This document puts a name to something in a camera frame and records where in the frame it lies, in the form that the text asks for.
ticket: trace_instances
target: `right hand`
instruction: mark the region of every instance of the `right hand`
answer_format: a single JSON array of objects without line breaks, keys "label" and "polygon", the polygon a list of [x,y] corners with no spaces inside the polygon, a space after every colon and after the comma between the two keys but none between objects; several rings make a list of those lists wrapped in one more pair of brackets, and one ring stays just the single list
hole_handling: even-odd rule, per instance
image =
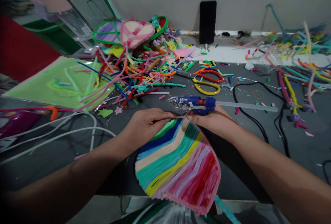
[{"label": "right hand", "polygon": [[232,119],[221,105],[216,105],[215,110],[208,115],[197,115],[190,111],[186,114],[186,118],[227,140],[232,132],[240,128],[239,124]]}]

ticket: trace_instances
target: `red surface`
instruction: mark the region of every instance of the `red surface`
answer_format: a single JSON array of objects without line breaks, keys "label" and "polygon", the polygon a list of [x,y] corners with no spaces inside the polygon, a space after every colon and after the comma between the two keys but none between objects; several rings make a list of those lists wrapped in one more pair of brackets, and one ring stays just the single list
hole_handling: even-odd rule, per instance
[{"label": "red surface", "polygon": [[0,73],[17,81],[23,81],[61,56],[49,44],[9,17],[0,14],[0,22],[2,25]]}]

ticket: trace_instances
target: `smartphone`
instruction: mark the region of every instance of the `smartphone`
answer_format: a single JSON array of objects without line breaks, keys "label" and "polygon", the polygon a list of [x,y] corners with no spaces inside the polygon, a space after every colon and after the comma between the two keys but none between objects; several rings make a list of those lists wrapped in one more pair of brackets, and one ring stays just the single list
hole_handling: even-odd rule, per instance
[{"label": "smartphone", "polygon": [[215,37],[216,1],[200,3],[200,44],[212,44]]}]

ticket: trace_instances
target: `rainbow pipe cleaner craft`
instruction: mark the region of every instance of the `rainbow pipe cleaner craft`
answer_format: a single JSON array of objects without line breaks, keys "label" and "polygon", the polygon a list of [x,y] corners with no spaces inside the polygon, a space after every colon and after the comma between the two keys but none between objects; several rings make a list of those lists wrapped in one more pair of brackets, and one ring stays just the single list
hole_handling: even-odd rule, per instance
[{"label": "rainbow pipe cleaner craft", "polygon": [[140,149],[136,176],[149,197],[169,199],[205,215],[216,197],[221,169],[199,127],[174,119]]}]

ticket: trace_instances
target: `red scissors handle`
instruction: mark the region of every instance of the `red scissors handle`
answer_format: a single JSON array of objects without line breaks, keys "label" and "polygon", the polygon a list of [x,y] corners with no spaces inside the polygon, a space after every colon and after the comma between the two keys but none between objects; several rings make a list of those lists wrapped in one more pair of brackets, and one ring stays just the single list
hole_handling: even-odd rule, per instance
[{"label": "red scissors handle", "polygon": [[[203,75],[205,73],[212,73],[212,74],[216,75],[219,79],[213,79],[211,77]],[[203,77],[204,79],[209,80],[209,81],[214,82],[214,83],[222,83],[223,82],[223,76],[221,74],[219,74],[217,71],[213,71],[213,70],[201,71],[197,74],[197,76]]]}]

